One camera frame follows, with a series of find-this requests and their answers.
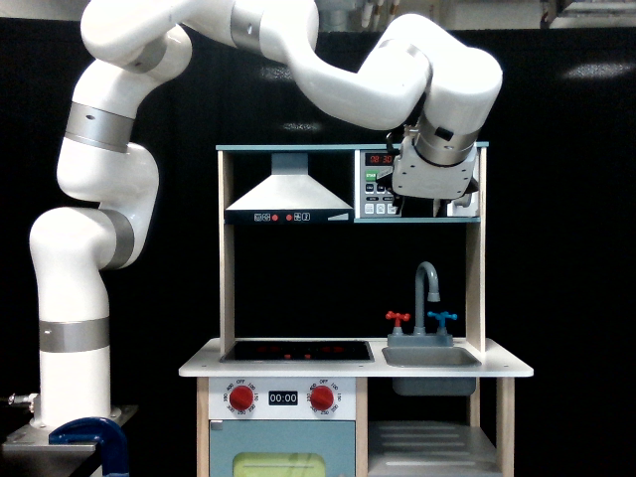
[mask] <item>timer display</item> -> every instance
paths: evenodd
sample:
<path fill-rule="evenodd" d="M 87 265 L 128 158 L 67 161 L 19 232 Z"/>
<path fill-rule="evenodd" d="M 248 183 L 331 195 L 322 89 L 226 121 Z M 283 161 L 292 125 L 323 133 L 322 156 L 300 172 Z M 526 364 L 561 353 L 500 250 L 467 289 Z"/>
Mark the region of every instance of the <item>timer display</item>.
<path fill-rule="evenodd" d="M 393 166 L 394 154 L 387 152 L 366 152 L 365 153 L 365 166 Z"/>
<path fill-rule="evenodd" d="M 269 405 L 298 405 L 298 392 L 270 391 Z"/>

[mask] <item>white countertop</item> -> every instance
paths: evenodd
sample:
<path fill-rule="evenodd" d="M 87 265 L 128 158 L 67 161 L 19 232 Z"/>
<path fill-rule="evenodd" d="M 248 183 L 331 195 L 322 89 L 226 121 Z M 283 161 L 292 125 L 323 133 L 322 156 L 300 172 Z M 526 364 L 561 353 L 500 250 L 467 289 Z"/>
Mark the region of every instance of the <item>white countertop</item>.
<path fill-rule="evenodd" d="M 306 341 L 302 339 L 285 339 L 286 341 Z M 364 340 L 369 342 L 374 360 L 372 362 L 251 362 L 237 361 L 221 363 L 221 341 L 210 340 L 199 352 L 179 369 L 179 376 L 189 378 L 231 378 L 236 376 L 264 378 L 293 377 L 367 377 L 367 378 L 528 378 L 535 372 L 515 355 L 499 346 L 492 340 L 486 340 L 486 352 L 479 353 L 465 338 L 454 338 L 455 347 L 465 348 L 482 364 L 462 368 L 425 367 L 400 368 L 390 366 L 385 360 L 382 348 L 387 346 L 386 338 L 356 338 L 349 341 Z"/>

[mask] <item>blue clamp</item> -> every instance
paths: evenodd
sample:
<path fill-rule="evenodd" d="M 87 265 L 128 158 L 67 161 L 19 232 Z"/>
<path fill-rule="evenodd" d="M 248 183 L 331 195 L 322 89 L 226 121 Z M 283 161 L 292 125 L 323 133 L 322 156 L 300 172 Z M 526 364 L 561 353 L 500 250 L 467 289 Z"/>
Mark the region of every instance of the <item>blue clamp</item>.
<path fill-rule="evenodd" d="M 83 417 L 61 425 L 49 434 L 49 443 L 96 442 L 101 450 L 103 477 L 128 477 L 128 441 L 115 422 L 105 417 Z"/>
<path fill-rule="evenodd" d="M 435 318 L 439 322 L 439 328 L 446 328 L 446 320 L 456 320 L 457 315 L 454 313 L 451 315 L 447 311 L 442 311 L 441 313 L 433 313 L 429 311 L 427 313 L 429 318 Z"/>

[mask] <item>oven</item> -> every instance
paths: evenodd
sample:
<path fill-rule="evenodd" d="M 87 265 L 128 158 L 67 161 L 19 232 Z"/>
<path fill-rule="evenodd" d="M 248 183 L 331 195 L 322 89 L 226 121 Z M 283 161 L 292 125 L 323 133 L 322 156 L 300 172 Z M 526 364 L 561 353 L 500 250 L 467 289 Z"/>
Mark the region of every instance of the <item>oven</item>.
<path fill-rule="evenodd" d="M 355 477 L 355 378 L 212 378 L 211 477 Z"/>

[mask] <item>red button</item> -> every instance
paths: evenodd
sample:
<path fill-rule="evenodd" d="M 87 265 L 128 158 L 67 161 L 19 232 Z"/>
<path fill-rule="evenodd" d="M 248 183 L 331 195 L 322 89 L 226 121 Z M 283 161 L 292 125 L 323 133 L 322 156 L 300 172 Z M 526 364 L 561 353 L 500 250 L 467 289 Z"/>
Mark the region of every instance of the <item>red button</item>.
<path fill-rule="evenodd" d="M 236 410 L 247 410 L 254 402 L 254 393 L 247 386 L 237 386 L 230 393 L 230 405 Z"/>
<path fill-rule="evenodd" d="M 326 386 L 318 386 L 311 392 L 311 405 L 318 410 L 327 410 L 334 403 L 334 394 Z"/>

